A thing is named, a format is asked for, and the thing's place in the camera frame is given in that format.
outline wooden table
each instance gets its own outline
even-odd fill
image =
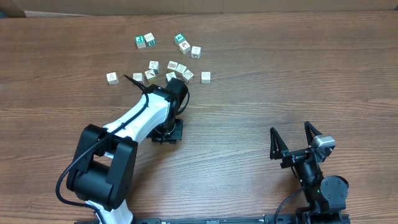
[[[154,47],[137,49],[152,32]],[[202,47],[196,60],[173,36]],[[304,121],[336,139],[324,175],[350,183],[352,223],[398,219],[398,13],[305,12],[0,20],[0,223],[72,223],[91,210],[60,203],[55,183],[83,128],[110,123],[140,91],[122,74],[169,60],[195,74],[183,141],[139,146],[137,217],[257,217],[299,188],[269,159],[269,128],[306,146]],[[210,71],[211,84],[201,84]],[[120,83],[109,86],[106,73]],[[72,200],[63,183],[62,194]],[[303,195],[282,213],[305,206]]]

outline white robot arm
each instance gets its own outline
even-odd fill
[[[99,210],[104,223],[99,220],[96,223],[132,223],[134,216],[125,198],[131,188],[137,147],[142,140],[152,138],[153,142],[175,143],[182,138],[182,120],[175,119],[175,116],[188,93],[184,82],[173,78],[166,88],[151,85],[145,91],[148,102],[146,95],[143,95],[136,106],[116,121],[103,128],[91,124],[81,134],[73,160],[125,125],[92,154],[80,159],[68,175],[67,188]],[[143,107],[144,111],[127,124]],[[111,158],[111,166],[94,161],[93,154]]]

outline white block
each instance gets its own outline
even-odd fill
[[[192,46],[191,57],[199,59],[201,55],[201,47]]]
[[[145,77],[147,77],[149,83],[156,81],[156,75],[152,69],[145,72]]]
[[[110,85],[115,85],[119,83],[119,78],[116,72],[106,74],[106,79],[108,79],[108,83]]]
[[[166,74],[167,81],[169,82],[172,78],[177,78],[174,72],[170,72]]]
[[[202,72],[201,73],[201,82],[202,83],[210,83],[210,72]]]
[[[145,44],[145,39],[144,39],[143,35],[140,35],[140,36],[136,37],[136,44],[137,44],[137,48],[138,49],[147,47],[147,45]]]
[[[145,39],[145,42],[147,42],[148,47],[156,44],[155,37],[152,35],[152,33],[144,35],[144,39]]]
[[[185,71],[184,74],[182,74],[182,79],[188,84],[191,83],[193,81],[193,73],[189,70]]]
[[[180,50],[183,54],[188,53],[191,50],[191,46],[188,44],[186,40],[184,40],[181,44],[179,44]]]
[[[177,72],[177,74],[182,75],[184,74],[184,72],[186,71],[187,67],[183,66],[182,64],[179,64],[177,66],[177,68],[175,69],[175,72]]]
[[[169,65],[167,66],[167,72],[175,72],[177,66],[178,66],[177,62],[169,61]]]
[[[152,69],[155,72],[155,74],[158,74],[159,73],[159,62],[150,61],[149,69]]]
[[[133,73],[132,74],[132,79],[135,81],[144,84],[144,77],[142,77],[142,73]]]

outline black base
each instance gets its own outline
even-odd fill
[[[343,215],[343,223],[350,224],[348,215]],[[263,217],[239,218],[192,218],[160,220],[159,218],[138,219],[134,224],[274,224],[274,215]],[[295,215],[278,215],[277,224],[302,224],[297,223]]]
[[[153,129],[147,136],[147,138],[152,138],[152,142],[168,142],[170,144],[175,144],[177,140],[182,139],[182,125],[183,120],[176,119],[174,130],[170,134],[160,134],[155,129]]]

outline cardboard box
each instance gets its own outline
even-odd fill
[[[24,11],[13,0],[1,0],[0,11],[9,17],[25,17]]]
[[[398,0],[15,0],[23,11],[87,16],[393,10]]]

